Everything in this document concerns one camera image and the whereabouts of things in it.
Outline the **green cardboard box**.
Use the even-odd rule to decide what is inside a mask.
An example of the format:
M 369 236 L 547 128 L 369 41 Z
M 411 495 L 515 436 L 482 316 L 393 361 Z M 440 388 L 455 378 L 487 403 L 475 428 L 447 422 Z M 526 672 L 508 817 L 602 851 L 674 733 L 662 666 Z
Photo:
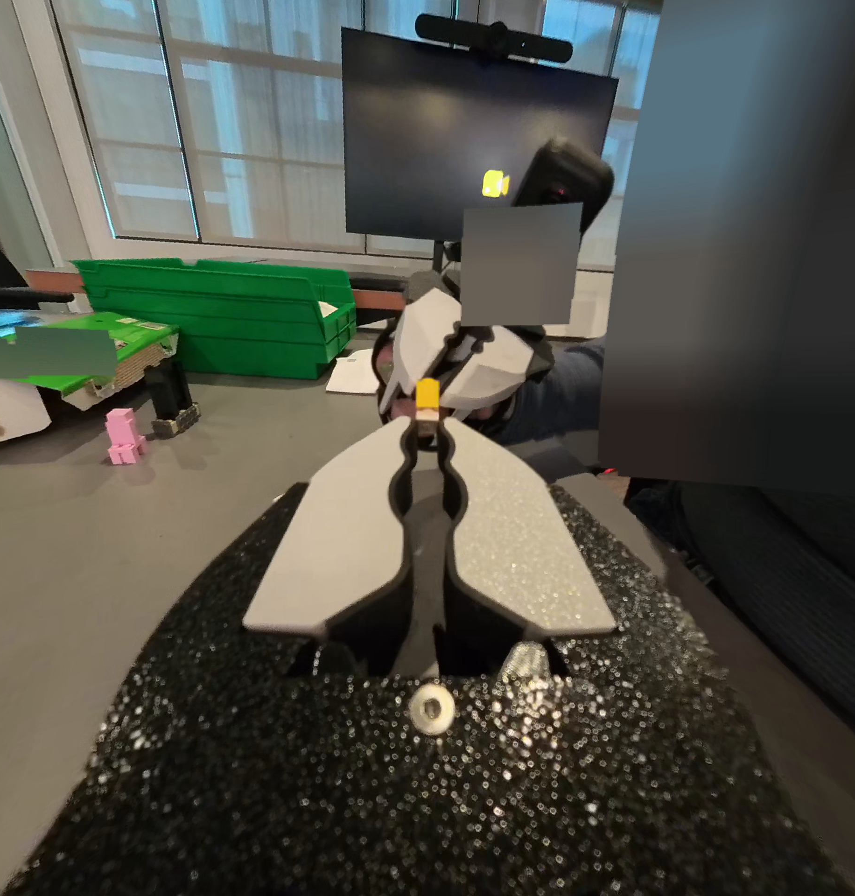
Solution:
M 0 309 L 0 442 L 46 429 L 66 405 L 111 398 L 177 345 L 174 326 L 115 312 Z

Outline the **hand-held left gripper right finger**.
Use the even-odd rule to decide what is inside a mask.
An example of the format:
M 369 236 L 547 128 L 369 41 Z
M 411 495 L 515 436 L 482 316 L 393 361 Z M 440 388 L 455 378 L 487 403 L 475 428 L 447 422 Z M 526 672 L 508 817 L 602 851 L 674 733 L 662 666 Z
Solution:
M 443 509 L 444 676 L 502 669 L 518 644 L 606 636 L 617 622 L 550 490 L 535 470 L 464 422 L 437 431 Z

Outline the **person's right forearm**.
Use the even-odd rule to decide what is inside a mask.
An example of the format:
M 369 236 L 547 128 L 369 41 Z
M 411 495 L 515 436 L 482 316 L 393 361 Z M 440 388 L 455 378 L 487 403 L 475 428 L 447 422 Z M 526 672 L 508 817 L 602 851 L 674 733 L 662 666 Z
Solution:
M 597 430 L 605 344 L 601 337 L 558 352 L 541 381 L 525 383 L 513 396 L 497 441 L 514 445 Z

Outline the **black monitor on stand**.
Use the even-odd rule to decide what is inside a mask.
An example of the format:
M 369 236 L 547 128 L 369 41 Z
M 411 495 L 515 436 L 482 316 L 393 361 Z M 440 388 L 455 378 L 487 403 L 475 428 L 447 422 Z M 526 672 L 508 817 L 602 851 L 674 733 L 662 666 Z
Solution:
M 460 242 L 467 209 L 523 192 L 551 140 L 601 159 L 618 79 L 514 54 L 341 31 L 348 233 Z

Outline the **green plastic bin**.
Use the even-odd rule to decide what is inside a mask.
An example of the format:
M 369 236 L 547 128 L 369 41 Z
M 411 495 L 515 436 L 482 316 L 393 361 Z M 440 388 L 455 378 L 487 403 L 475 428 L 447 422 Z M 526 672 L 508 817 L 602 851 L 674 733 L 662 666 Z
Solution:
M 357 331 L 340 270 L 175 258 L 73 264 L 95 311 L 174 326 L 189 372 L 316 380 Z M 320 300 L 337 313 L 322 318 Z

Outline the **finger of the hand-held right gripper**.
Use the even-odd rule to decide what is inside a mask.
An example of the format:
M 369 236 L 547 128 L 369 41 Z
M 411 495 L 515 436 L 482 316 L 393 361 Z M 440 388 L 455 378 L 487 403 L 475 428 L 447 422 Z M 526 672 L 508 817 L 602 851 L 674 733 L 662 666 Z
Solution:
M 442 386 L 442 409 L 458 420 L 468 414 L 493 409 L 510 398 L 525 382 L 533 348 L 504 326 L 492 326 L 490 338 L 456 366 Z
M 461 303 L 438 288 L 404 309 L 393 335 L 392 373 L 380 399 L 381 415 L 400 395 L 413 396 L 418 382 L 431 375 L 461 320 Z

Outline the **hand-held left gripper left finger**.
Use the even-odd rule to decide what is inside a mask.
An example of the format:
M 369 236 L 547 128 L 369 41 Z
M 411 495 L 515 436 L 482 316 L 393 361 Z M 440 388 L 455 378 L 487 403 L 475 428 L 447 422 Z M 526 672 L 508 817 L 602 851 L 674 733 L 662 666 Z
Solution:
M 370 675 L 391 673 L 414 604 L 415 423 L 399 418 L 325 464 L 243 617 L 246 629 L 342 644 Z

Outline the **brown top side table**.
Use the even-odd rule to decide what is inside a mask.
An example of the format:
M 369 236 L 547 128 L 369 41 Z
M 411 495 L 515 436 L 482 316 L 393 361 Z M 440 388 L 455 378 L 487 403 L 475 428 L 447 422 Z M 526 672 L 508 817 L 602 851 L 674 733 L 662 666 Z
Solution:
M 357 309 L 396 313 L 405 308 L 406 279 L 367 273 L 352 273 L 349 279 Z

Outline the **black toy block figure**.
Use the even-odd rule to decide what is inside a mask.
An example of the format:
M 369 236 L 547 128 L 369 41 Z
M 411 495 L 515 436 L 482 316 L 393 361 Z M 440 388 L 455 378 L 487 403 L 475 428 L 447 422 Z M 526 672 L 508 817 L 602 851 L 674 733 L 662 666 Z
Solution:
M 156 438 L 174 438 L 201 418 L 199 406 L 190 394 L 185 370 L 175 357 L 166 357 L 161 364 L 145 368 L 143 381 L 153 403 L 152 427 Z

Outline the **person's dark clothed body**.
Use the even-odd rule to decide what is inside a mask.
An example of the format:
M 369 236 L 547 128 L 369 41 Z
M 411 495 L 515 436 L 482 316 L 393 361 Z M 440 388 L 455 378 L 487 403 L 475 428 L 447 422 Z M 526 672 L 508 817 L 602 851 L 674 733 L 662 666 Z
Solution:
M 631 477 L 624 503 L 855 729 L 855 496 Z

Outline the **grey desk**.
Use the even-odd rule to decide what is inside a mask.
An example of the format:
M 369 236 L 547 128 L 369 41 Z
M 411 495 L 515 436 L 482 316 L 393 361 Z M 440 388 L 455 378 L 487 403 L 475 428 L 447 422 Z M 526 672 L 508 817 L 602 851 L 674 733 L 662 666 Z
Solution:
M 165 612 L 273 499 L 377 428 L 321 382 L 189 375 L 202 420 L 112 466 L 101 406 L 0 443 L 0 890 L 78 782 Z M 797 813 L 855 880 L 855 732 L 581 465 L 589 436 L 515 452 L 679 596 L 751 711 Z

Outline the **white paper sheet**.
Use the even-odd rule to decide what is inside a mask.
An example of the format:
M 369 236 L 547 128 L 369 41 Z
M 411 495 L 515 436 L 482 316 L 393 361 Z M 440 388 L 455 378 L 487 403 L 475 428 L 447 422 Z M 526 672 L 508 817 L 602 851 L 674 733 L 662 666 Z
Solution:
M 375 395 L 382 384 L 373 366 L 372 353 L 359 350 L 335 360 L 325 391 L 347 395 Z

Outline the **black webcam bar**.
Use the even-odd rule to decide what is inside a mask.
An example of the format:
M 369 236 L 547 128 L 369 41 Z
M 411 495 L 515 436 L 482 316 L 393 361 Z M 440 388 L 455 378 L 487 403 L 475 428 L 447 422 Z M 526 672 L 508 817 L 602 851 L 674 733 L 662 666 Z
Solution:
M 501 21 L 481 24 L 420 14 L 415 19 L 414 29 L 420 39 L 463 47 L 496 61 L 520 57 L 564 64 L 571 60 L 574 51 L 567 40 L 514 30 Z

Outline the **pink toy pig figure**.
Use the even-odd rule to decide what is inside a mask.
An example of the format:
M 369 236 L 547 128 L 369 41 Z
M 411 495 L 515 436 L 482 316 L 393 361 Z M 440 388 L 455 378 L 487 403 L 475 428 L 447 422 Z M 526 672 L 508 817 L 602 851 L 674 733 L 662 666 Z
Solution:
M 110 439 L 108 456 L 113 465 L 137 464 L 148 451 L 147 439 L 140 433 L 132 409 L 111 409 L 106 416 Z

